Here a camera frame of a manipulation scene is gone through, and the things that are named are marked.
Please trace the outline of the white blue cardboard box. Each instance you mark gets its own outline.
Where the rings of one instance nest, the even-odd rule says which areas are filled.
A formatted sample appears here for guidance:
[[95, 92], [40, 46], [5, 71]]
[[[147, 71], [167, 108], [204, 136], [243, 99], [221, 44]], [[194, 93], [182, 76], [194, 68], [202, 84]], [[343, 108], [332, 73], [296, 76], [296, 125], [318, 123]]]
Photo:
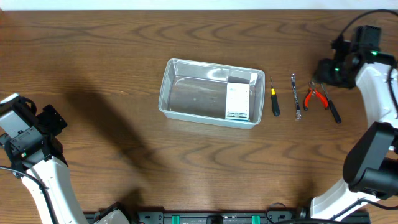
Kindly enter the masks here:
[[225, 118], [249, 121], [249, 97], [249, 84], [227, 83]]

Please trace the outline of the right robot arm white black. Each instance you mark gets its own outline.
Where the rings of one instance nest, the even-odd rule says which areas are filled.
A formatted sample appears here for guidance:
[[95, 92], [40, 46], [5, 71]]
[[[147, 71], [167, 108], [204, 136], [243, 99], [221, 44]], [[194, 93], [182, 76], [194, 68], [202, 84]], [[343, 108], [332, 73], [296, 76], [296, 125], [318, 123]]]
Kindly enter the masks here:
[[368, 130], [346, 156], [342, 178], [314, 197], [304, 217], [342, 221], [365, 205], [381, 208], [381, 200], [397, 196], [397, 161], [386, 155], [397, 150], [397, 60], [380, 51], [373, 40], [336, 40], [335, 56], [322, 60], [315, 81], [358, 88], [364, 101]]

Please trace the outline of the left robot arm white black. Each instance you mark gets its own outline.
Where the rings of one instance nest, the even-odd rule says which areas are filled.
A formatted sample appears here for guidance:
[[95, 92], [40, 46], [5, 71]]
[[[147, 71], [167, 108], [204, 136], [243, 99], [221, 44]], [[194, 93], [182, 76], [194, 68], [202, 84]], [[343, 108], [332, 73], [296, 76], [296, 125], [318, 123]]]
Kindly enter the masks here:
[[70, 181], [63, 146], [56, 138], [67, 127], [52, 105], [37, 113], [35, 104], [19, 95], [1, 102], [1, 147], [10, 160], [9, 171], [21, 179], [43, 223], [130, 223], [118, 203], [85, 215]]

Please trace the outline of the clear plastic container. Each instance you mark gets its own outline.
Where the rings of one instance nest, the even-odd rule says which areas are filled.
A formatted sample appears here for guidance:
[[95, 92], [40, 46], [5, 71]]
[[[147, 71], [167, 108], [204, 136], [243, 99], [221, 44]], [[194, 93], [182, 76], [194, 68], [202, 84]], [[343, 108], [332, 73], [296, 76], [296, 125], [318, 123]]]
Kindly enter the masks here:
[[[249, 121], [225, 118], [227, 83], [249, 84]], [[261, 122], [265, 90], [262, 70], [173, 58], [165, 68], [158, 107], [170, 119], [252, 129]]]

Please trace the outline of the small hammer black handle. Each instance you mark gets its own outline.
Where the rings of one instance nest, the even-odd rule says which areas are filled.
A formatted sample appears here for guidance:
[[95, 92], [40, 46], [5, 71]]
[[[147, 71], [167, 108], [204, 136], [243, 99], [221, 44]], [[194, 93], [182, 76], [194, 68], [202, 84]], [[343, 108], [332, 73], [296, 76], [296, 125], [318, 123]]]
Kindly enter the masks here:
[[320, 86], [322, 87], [322, 89], [323, 89], [323, 91], [325, 93], [326, 99], [328, 100], [328, 106], [329, 106], [329, 109], [330, 109], [330, 111], [331, 111], [331, 113], [333, 115], [333, 118], [334, 118], [335, 122], [337, 124], [340, 124], [341, 123], [341, 118], [340, 118], [340, 115], [338, 114], [338, 111], [337, 111], [332, 99], [329, 97], [325, 86], [323, 84], [320, 84]]

